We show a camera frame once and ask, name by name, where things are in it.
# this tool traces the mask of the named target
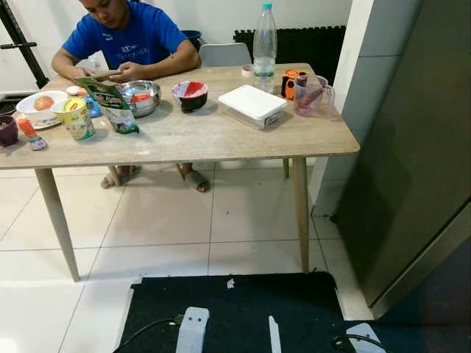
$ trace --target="man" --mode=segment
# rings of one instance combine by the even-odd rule
[[[111,69],[120,70],[110,77],[117,83],[157,79],[201,64],[193,44],[161,9],[127,0],[80,1],[88,14],[52,59],[53,69],[61,76],[90,76],[92,71],[75,65],[99,50]],[[125,177],[130,168],[120,167],[118,175]],[[198,191],[209,189],[209,181],[191,163],[183,163],[180,171]],[[113,178],[108,175],[102,187],[111,186]]]

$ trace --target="stainless steel bowl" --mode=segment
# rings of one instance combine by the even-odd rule
[[[152,113],[160,104],[160,86],[153,81],[131,81],[118,86],[126,102],[130,105],[132,114],[135,118]],[[150,98],[131,103],[132,96],[148,94]]]

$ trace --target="white bowl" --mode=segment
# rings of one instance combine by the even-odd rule
[[[46,110],[36,110],[35,100],[42,97],[49,96],[54,100],[54,103],[58,101],[64,101],[68,95],[66,92],[61,90],[45,90],[44,92],[38,92],[32,96],[26,97],[16,105],[16,110],[20,113],[26,114],[32,127],[35,129],[41,129],[43,127],[52,126],[60,123],[60,120],[51,111],[51,108]]]

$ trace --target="plastic water bottle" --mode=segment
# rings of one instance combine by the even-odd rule
[[[275,59],[277,57],[277,27],[272,14],[272,3],[265,2],[258,20],[253,42],[254,86],[271,93],[275,86]]]

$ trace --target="slipper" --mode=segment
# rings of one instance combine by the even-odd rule
[[[130,174],[128,174],[128,173],[118,173],[118,177],[119,177],[119,181],[120,181],[121,185],[126,184],[127,182],[129,182],[131,177],[135,176],[136,174],[138,174],[142,170],[142,167],[140,165],[131,165],[130,167],[131,167],[131,173]],[[107,181],[107,187],[103,186],[103,182],[105,180]],[[102,188],[110,189],[113,186],[115,186],[115,180],[113,179],[113,176],[111,175],[111,173],[108,173],[108,174],[106,174],[106,176],[102,180]]]
[[[188,185],[192,186],[196,191],[199,191],[200,193],[205,193],[210,189],[208,179],[206,179],[206,177],[198,171],[191,171],[190,173],[186,174],[185,181]],[[208,185],[208,189],[201,191],[199,187],[201,187],[205,183]]]

